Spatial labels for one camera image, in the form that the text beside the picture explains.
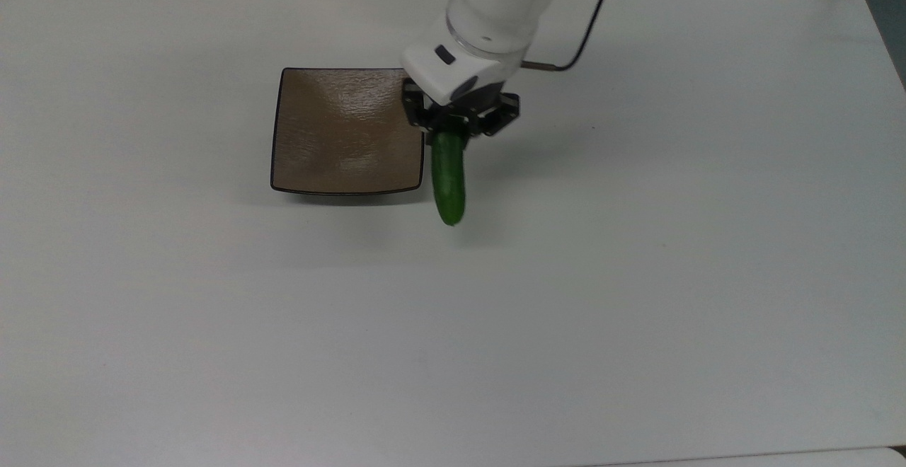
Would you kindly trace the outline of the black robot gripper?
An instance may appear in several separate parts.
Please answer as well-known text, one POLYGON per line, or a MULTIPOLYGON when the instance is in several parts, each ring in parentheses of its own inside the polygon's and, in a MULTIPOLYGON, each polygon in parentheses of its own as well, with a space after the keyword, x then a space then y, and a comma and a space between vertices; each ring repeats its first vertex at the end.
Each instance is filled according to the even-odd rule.
POLYGON ((455 134, 463 138, 463 151, 478 136, 494 136, 520 113, 518 94, 503 93, 503 83, 492 83, 453 98, 450 103, 436 103, 411 78, 405 78, 401 102, 410 125, 421 129, 428 138, 455 134))

